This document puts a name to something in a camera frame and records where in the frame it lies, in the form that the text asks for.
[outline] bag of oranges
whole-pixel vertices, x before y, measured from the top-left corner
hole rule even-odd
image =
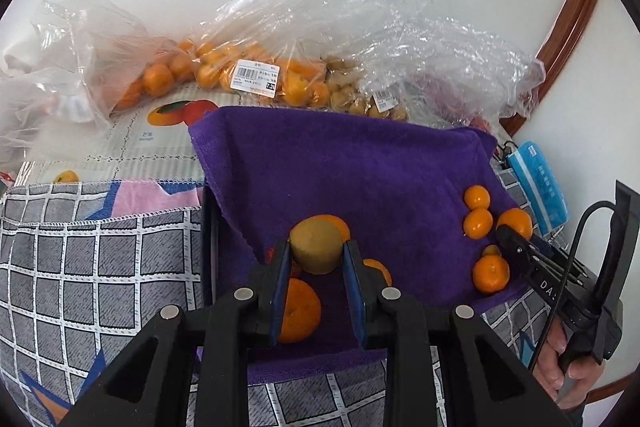
[[[42,49],[35,69],[76,73],[98,124],[108,126],[113,111],[194,80],[196,64],[188,51],[150,36],[139,19],[107,0],[44,1],[31,21]]]
[[[358,87],[360,40],[388,17],[389,0],[232,0],[190,37],[204,89],[233,91],[244,103],[391,118]],[[394,111],[406,120],[407,111]]]

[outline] finger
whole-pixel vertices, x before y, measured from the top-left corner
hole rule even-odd
[[[593,357],[581,357],[569,364],[567,374],[574,380],[591,379],[593,383],[600,378],[604,371],[604,363],[599,364]]]
[[[546,378],[540,373],[538,366],[533,368],[533,377],[538,381],[542,389],[551,397],[553,401],[558,399],[558,391],[554,389],[554,387],[546,381]]]
[[[564,353],[566,349],[566,334],[562,328],[562,321],[558,317],[554,317],[551,327],[546,336],[546,343],[556,350],[556,353]]]
[[[547,344],[542,346],[536,367],[554,389],[562,387],[564,374],[558,366],[558,353],[554,348]]]
[[[592,381],[590,378],[577,380],[572,390],[558,402],[558,407],[565,410],[579,406],[584,402],[584,399],[587,398],[587,393],[591,390],[594,383],[595,380]]]

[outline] gray checkered fabric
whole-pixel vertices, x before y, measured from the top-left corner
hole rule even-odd
[[[11,190],[0,221],[0,373],[34,425],[47,416],[22,373],[73,404],[164,305],[202,305],[200,210],[101,221],[110,184]]]
[[[535,222],[513,171],[497,175]],[[72,404],[97,349],[104,350],[109,362],[163,305],[200,305],[195,258],[199,211],[77,222],[103,206],[108,188],[109,184],[14,188],[5,201],[0,229],[0,371],[34,425],[48,425],[48,420],[19,371]],[[26,225],[27,219],[33,224]],[[529,290],[482,317],[519,356],[521,333],[537,340],[546,314],[542,299]],[[431,349],[435,414],[438,424],[446,426],[440,362],[437,350]],[[250,424],[381,426],[385,371],[385,362],[373,363],[249,387]],[[196,390],[197,384],[192,385],[187,425],[193,424]]]

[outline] kiwi fruit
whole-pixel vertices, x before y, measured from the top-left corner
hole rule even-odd
[[[293,259],[305,272],[324,275],[340,264],[342,234],[323,217],[300,221],[289,233]]]
[[[358,63],[352,58],[327,57],[326,68],[329,71],[353,70]]]
[[[364,72],[360,70],[331,71],[327,75],[326,81],[338,84],[339,86],[347,86],[348,84],[355,84],[361,80],[363,76]]]
[[[391,120],[406,122],[408,118],[409,115],[407,115],[406,109],[401,105],[396,105],[396,107],[391,110]]]
[[[349,114],[355,114],[357,116],[365,116],[367,113],[367,102],[366,100],[359,99],[351,104],[349,108]]]
[[[336,92],[336,91],[340,91],[340,88],[342,86],[340,84],[336,84],[335,82],[327,82],[326,87],[329,90],[329,92]]]
[[[369,110],[367,111],[367,116],[370,118],[382,119],[382,118],[388,117],[388,115],[389,115],[389,111],[383,111],[383,112],[378,111],[378,108],[376,107],[376,104],[373,103],[373,101],[371,103],[371,107],[369,107]]]
[[[335,112],[347,112],[353,95],[350,92],[340,90],[331,93],[331,109]]]

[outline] price label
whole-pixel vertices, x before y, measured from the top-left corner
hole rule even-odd
[[[379,112],[388,111],[398,105],[398,100],[396,100],[396,97],[394,97],[388,89],[374,91],[373,101],[376,102],[376,107]]]
[[[254,60],[238,60],[231,79],[231,89],[274,98],[279,72],[279,66]]]

